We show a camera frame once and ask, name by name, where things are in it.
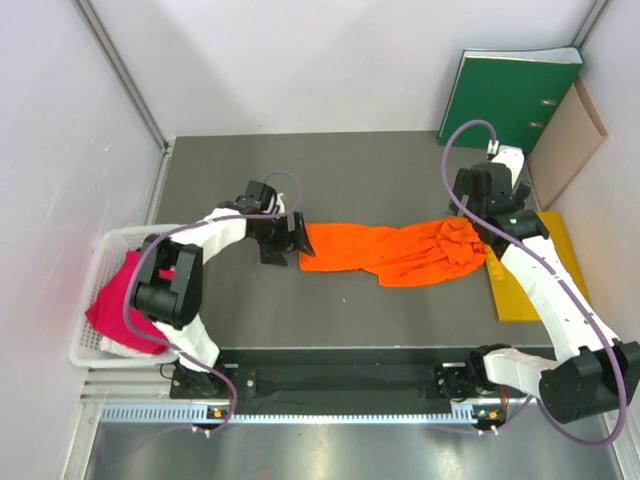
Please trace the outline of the orange t shirt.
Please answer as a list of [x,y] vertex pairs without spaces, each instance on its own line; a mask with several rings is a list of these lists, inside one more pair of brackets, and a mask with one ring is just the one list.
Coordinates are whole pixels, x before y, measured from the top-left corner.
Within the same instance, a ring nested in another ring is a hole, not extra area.
[[386,288],[456,280],[482,267],[487,256],[485,244],[462,217],[404,227],[315,223],[307,231],[315,254],[299,255],[301,271],[364,271]]

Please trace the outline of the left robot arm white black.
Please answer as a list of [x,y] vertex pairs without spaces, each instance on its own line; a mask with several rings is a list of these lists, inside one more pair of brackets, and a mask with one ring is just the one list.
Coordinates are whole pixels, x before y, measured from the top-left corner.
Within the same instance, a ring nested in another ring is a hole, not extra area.
[[215,365],[220,348],[200,316],[204,267],[245,239],[256,241],[263,265],[285,267],[291,252],[315,255],[303,213],[287,209],[270,185],[250,181],[242,195],[203,219],[147,237],[125,291],[130,306],[164,335],[180,365],[193,371],[194,387],[209,397],[224,390],[227,374]]

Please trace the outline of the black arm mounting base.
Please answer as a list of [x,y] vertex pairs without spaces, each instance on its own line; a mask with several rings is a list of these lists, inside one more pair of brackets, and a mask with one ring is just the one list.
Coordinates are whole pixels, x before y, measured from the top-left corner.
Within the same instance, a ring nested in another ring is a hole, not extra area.
[[455,402],[500,399],[481,390],[464,362],[470,349],[225,349],[215,364],[245,414],[444,413]]

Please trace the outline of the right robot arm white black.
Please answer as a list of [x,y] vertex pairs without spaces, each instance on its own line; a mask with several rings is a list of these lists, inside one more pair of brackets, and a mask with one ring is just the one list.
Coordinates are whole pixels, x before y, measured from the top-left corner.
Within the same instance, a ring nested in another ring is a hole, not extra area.
[[479,238],[526,294],[551,340],[554,357],[503,344],[476,350],[466,380],[487,396],[501,385],[541,401],[567,424],[627,406],[639,382],[639,344],[604,324],[561,262],[538,213],[526,208],[531,187],[518,180],[524,154],[492,141],[487,161],[462,168],[452,213],[464,212]]

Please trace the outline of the yellow plastic folder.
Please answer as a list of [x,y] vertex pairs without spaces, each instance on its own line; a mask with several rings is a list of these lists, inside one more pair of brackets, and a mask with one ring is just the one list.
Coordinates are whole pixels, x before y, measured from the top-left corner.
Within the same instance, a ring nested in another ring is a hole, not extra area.
[[[561,263],[584,298],[590,301],[589,292],[561,213],[540,211],[538,216],[550,233]],[[539,322],[540,317],[528,300],[525,291],[490,248],[487,248],[485,265],[498,320],[503,323]]]

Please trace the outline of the beige paper folder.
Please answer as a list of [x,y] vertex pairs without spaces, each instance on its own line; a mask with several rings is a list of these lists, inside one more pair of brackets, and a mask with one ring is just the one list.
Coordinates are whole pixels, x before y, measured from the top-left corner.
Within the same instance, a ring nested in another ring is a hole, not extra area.
[[539,206],[547,210],[608,138],[578,76],[527,159]]

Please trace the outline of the magenta t shirt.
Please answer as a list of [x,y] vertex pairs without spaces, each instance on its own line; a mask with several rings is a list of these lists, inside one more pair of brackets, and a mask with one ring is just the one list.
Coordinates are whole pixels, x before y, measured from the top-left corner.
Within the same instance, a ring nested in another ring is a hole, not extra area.
[[96,300],[89,306],[85,316],[92,328],[103,336],[149,354],[149,357],[164,354],[167,347],[142,338],[127,327],[123,317],[125,293],[138,263],[140,253],[128,251],[124,263],[113,278],[99,291]]

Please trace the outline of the white t shirt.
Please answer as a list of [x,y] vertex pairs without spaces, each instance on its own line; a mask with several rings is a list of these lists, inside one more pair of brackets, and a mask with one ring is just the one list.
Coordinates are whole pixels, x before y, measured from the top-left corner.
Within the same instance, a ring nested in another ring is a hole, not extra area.
[[149,354],[122,345],[109,337],[103,336],[99,343],[102,352],[117,355],[123,358],[148,358]]

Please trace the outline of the white plastic basket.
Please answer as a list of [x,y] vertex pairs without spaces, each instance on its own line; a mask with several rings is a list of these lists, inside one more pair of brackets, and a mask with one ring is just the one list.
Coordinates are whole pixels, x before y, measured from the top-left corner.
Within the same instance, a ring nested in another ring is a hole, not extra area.
[[107,232],[97,242],[81,292],[76,325],[68,351],[73,365],[90,369],[136,369],[177,360],[177,356],[172,353],[130,358],[102,351],[102,335],[91,326],[85,315],[86,310],[97,299],[99,291],[119,271],[128,251],[138,249],[149,235],[164,233],[176,227],[176,224],[125,227]]

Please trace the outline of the aluminium frame rail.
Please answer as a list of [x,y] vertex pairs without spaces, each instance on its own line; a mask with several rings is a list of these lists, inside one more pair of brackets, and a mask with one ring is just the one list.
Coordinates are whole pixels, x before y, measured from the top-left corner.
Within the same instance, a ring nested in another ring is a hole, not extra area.
[[74,6],[90,31],[112,73],[121,85],[127,99],[136,111],[145,129],[160,151],[162,153],[166,153],[170,147],[170,142],[163,134],[158,122],[154,118],[154,115],[127,68],[93,2],[89,0],[71,0],[71,4]]

